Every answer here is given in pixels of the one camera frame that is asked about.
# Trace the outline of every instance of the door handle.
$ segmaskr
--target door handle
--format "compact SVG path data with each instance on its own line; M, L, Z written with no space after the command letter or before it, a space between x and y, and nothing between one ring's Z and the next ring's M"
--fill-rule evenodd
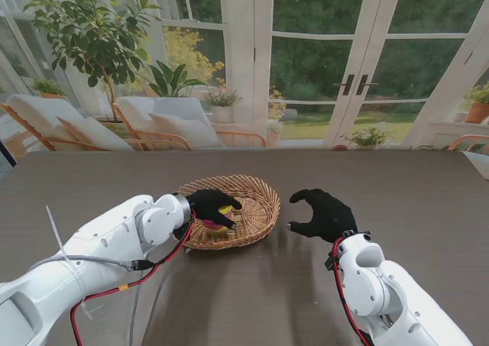
M353 78L355 75L348 75L346 82L344 84L333 84L333 86L344 86L343 95L348 95L351 89L351 84L353 83Z
M377 83L367 83L368 75L363 75L360 79L360 85L358 86L357 95L361 95L364 92L365 86L377 86Z

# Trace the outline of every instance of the plant pot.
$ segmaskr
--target plant pot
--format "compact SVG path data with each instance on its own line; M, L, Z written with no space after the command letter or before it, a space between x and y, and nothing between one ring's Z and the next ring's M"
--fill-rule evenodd
M355 150L376 150L376 149L377 149L377 145L366 145L366 146L358 145Z
M267 146L275 146L280 141L280 132L267 132Z
M465 119L467 123L482 123L489 116L489 104L474 103Z
M50 94L49 92L40 92L40 96L46 99L62 99L62 95Z
M234 121L234 113L232 107L212 107L212 116L214 123L232 123Z
M454 122L463 122L467 118L468 113L467 112L455 112L453 115L453 121Z
M333 151L347 151L348 150L348 146L346 145L335 145L333 147Z

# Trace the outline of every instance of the gray table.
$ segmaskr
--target gray table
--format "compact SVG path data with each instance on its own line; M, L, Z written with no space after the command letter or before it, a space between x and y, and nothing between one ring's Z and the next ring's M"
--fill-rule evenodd
M158 197L232 173L258 176L279 192L276 228L248 247L190 251L168 263L141 287L134 345L359 344L322 265L329 246L284 227L309 219L308 206L288 198L315 187L349 204L387 258L402 264L474 344L488 344L489 185L463 154L450 152L32 153L0 183L0 282L57 251L46 204L65 241L131 196ZM85 346L127 344L133 291L89 302L93 322L79 312ZM74 344L68 317L48 344Z

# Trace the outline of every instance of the gray cable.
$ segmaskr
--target gray cable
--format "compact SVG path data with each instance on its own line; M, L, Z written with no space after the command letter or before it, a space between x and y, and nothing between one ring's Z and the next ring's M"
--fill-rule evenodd
M116 266L123 267L127 270L131 269L131 261L129 260L110 260L108 258L102 258L102 257L94 257L94 256L82 256L82 255L70 255L68 256L69 260L87 260L89 262L97 262L100 264L114 264ZM32 271L34 268L39 267L41 264L48 264L49 262L57 262L60 260L66 260L65 257L63 256L55 256L55 257L49 257L44 260L40 260L31 268L29 268L28 272Z
M144 256L144 259L147 260L149 258L149 253ZM144 271L141 271L141 277L139 278L142 279L144 275ZM136 294L134 295L134 306L132 307L132 314L131 314L131 324L129 325L129 346L132 346L132 342L134 339L134 321L136 319L136 311L138 310L138 300L139 300L139 289L141 288L141 284L136 286Z

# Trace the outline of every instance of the red cable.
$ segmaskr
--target red cable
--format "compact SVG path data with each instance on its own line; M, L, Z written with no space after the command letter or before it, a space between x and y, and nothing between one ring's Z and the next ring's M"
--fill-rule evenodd
M182 249L183 244L188 240L188 238L189 238L189 236L190 236L191 233L192 233L192 228L190 228L190 230L186 234L185 238L180 242L180 245L178 246L178 248L176 249L176 251L165 260L165 263L168 262L169 260L171 260L173 257L175 257L175 255L180 251L180 249ZM147 273L147 275L144 276L142 279L139 279L138 281L134 281L132 283L128 283L126 286L128 288L131 288L133 286L141 285L142 283L144 283L145 281L147 281L151 276L154 275L154 273L157 271L157 269L158 269L158 267L160 265L161 264L157 264L155 267L153 267L151 269L151 271L149 273ZM106 296L106 295L110 295L110 294L113 294L113 293L118 293L118 292L121 291L121 288L122 287L124 287L124 286L115 287L113 289L102 291L101 293L96 293L96 294L88 295L85 299L80 300L77 304L75 304L71 308L71 311L70 311L70 320L71 320L71 325L72 325L72 328L73 328L73 334L75 335L76 344L78 346L83 346L83 344L82 344L82 339L79 336L78 326L76 325L76 310L78 309L78 307L80 306L80 304L82 303L82 301L84 301L84 300L90 300L90 299L94 299L94 298L99 298L101 296Z
M334 258L338 258L337 256L337 249L338 249L338 246L339 244L344 240L344 238L339 238L336 242L335 242L335 245L333 246L333 257ZM348 317L348 320L350 322L350 325L352 326L353 330L355 331L355 333L357 334L357 336L360 338L361 342L365 345L365 346L370 346L370 342L368 342L365 337L363 336L363 334L360 332L360 329L358 328L358 326L355 324L355 321L353 320L353 317L351 316L351 313L350 313L350 308L348 307L348 305L346 304L346 301L345 301L345 295L343 294L343 286L340 284L340 279L339 279L339 268L338 268L338 261L335 260L334 262L334 266L335 266L335 281L336 281L336 287L338 288L338 293L339 293L339 297L342 301L342 305L343 305L343 309L345 310L345 314L346 316Z

